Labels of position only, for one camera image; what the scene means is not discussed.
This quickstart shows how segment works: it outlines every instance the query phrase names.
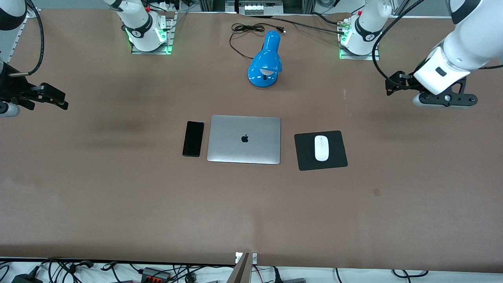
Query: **white floor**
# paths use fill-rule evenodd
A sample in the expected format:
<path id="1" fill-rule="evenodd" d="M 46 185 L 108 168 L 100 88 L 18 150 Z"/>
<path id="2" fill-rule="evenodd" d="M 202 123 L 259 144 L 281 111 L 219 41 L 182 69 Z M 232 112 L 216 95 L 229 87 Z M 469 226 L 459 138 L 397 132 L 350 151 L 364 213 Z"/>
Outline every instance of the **white floor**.
<path id="1" fill-rule="evenodd" d="M 12 282 L 14 276 L 18 274 L 28 274 L 30 271 L 38 265 L 34 262 L 15 262 L 9 263 L 10 270 L 7 276 L 2 280 L 3 283 Z M 83 283 L 114 283 L 117 280 L 111 270 L 102 271 L 100 268 L 104 264 L 97 263 L 91 269 L 86 267 L 79 267 L 77 273 L 75 274 Z M 171 265 L 145 265 L 145 264 L 135 264 L 136 268 L 153 267 L 159 270 L 172 269 Z M 56 271 L 56 264 L 53 263 L 51 267 L 52 273 Z M 259 266 L 260 268 L 266 268 L 265 270 L 260 270 L 262 279 L 264 282 L 269 282 L 274 280 L 274 270 L 270 267 Z M 339 283 L 333 268 L 308 268 L 308 267 L 278 267 L 282 280 L 304 278 L 307 283 Z M 0 277 L 3 275 L 5 269 L 0 270 Z M 128 264 L 118 264 L 115 267 L 117 277 L 121 281 L 134 281 L 140 282 L 141 275 L 133 270 Z M 226 282 L 229 278 L 232 268 L 222 267 L 222 268 L 211 268 L 206 267 L 200 271 L 195 272 L 197 277 L 197 283 L 208 283 L 212 281 Z M 421 271 L 409 271 L 409 274 L 419 274 Z M 406 283 L 406 279 L 400 279 L 395 277 L 390 270 L 381 269 L 339 269 L 339 274 L 343 283 Z M 37 273 L 37 278 L 42 280 L 44 283 L 49 282 L 48 271 L 40 268 Z M 63 274 L 58 278 L 59 283 L 63 278 Z M 255 271 L 251 276 L 251 283 L 261 283 L 258 273 Z M 73 280 L 71 276 L 67 276 L 65 279 L 66 283 L 71 283 Z M 468 282 L 479 282 L 479 283 L 494 283 L 503 282 L 503 274 L 495 273 L 468 273 L 468 272 L 443 272 L 443 271 L 430 271 L 428 275 L 421 278 L 412 278 L 412 283 L 468 283 Z"/>

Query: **red wire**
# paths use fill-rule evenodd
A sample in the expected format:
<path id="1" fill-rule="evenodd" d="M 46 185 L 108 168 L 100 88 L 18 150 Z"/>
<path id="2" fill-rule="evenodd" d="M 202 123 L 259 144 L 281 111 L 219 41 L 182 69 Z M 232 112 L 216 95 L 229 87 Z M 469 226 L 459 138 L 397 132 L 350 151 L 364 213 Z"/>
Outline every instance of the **red wire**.
<path id="1" fill-rule="evenodd" d="M 254 265 L 253 267 L 255 267 L 255 270 L 257 271 L 257 273 L 259 274 L 259 278 L 260 278 L 260 282 L 264 283 L 264 281 L 262 280 L 262 275 L 260 275 L 260 270 L 257 268 L 256 265 Z"/>

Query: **phone screen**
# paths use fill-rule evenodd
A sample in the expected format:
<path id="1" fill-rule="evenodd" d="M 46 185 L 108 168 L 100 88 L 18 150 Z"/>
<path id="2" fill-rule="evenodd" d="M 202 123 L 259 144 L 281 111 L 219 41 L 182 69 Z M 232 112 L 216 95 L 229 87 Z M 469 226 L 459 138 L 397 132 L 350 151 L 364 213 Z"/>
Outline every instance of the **phone screen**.
<path id="1" fill-rule="evenodd" d="M 201 154 L 201 142 L 203 141 L 203 122 L 187 122 L 183 156 L 199 157 Z"/>

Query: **lamp head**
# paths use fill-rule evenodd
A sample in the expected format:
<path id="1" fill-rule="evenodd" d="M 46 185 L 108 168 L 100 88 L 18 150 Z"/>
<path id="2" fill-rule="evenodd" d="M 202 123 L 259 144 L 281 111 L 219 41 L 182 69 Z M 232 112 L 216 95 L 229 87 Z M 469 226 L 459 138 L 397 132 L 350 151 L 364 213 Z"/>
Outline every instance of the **lamp head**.
<path id="1" fill-rule="evenodd" d="M 278 54 L 280 40 L 281 36 L 275 30 L 266 34 L 262 50 L 253 58 L 248 68 L 248 79 L 254 86 L 266 88 L 276 82 L 278 73 L 282 71 Z"/>

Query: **lamp base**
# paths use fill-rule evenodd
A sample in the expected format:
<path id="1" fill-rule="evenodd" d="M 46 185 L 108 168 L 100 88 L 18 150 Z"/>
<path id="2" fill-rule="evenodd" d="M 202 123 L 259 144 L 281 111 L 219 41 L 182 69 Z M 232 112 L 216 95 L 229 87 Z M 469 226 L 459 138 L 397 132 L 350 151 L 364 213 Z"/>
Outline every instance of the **lamp base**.
<path id="1" fill-rule="evenodd" d="M 256 87 L 267 88 L 278 80 L 278 73 L 250 66 L 248 68 L 248 80 Z"/>

